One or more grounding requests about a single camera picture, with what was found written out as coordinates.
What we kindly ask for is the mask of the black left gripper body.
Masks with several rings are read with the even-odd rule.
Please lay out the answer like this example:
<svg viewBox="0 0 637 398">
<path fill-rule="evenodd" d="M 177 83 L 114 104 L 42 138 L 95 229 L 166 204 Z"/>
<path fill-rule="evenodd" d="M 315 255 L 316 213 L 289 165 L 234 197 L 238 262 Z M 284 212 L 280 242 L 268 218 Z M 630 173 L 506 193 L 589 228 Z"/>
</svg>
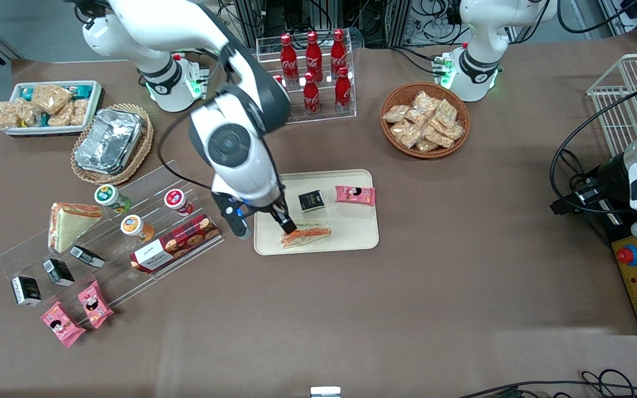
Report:
<svg viewBox="0 0 637 398">
<path fill-rule="evenodd" d="M 602 211 L 629 213 L 629 173 L 623 155 L 612 157 L 596 169 L 596 182 L 601 194 Z"/>
</svg>

